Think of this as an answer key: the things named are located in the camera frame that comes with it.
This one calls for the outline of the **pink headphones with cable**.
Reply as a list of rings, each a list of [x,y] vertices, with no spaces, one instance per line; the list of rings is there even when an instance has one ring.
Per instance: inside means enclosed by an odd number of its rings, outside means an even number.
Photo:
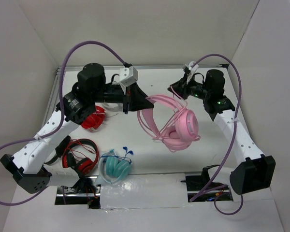
[[[160,103],[173,110],[173,115],[162,129],[154,121],[153,109],[137,112],[141,128],[154,141],[163,143],[171,152],[187,149],[193,142],[200,140],[199,124],[195,113],[188,109],[187,101],[180,102],[167,95],[151,95],[146,98],[150,103]]]

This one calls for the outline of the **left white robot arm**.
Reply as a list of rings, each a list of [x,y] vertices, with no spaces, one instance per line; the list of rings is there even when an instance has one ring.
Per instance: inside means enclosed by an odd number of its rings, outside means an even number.
[[[119,70],[117,83],[106,83],[104,67],[98,63],[84,66],[77,80],[63,96],[63,105],[56,106],[33,140],[13,155],[6,154],[0,159],[16,183],[30,194],[47,186],[67,186],[75,193],[85,189],[86,181],[79,171],[55,170],[44,163],[56,147],[96,111],[97,103],[121,103],[125,114],[153,108],[138,87],[138,72],[131,65],[126,64]]]

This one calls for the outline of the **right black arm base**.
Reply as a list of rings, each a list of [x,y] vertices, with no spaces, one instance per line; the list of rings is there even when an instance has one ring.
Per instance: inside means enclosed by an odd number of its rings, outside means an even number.
[[[185,183],[187,187],[187,191],[199,192],[210,180],[210,176],[208,170],[214,167],[218,167],[219,165],[210,165],[204,167],[200,175],[187,175],[185,180],[181,180],[181,183]],[[210,202],[215,198],[214,193],[206,193],[199,198],[195,199],[193,202]]]

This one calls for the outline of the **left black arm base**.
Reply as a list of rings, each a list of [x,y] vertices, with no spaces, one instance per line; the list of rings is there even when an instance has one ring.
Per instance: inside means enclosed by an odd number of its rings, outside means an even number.
[[[96,177],[79,180],[73,187],[57,188],[55,205],[82,205],[88,209],[100,209],[101,185],[95,185]]]

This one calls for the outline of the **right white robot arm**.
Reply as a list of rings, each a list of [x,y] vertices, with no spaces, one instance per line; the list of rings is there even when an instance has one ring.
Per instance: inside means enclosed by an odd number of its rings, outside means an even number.
[[[240,122],[236,108],[224,94],[224,73],[211,69],[202,83],[188,74],[168,87],[183,99],[189,96],[201,99],[205,111],[215,122],[232,146],[238,166],[230,174],[230,184],[238,195],[266,189],[270,186],[276,162],[266,156],[253,142]]]

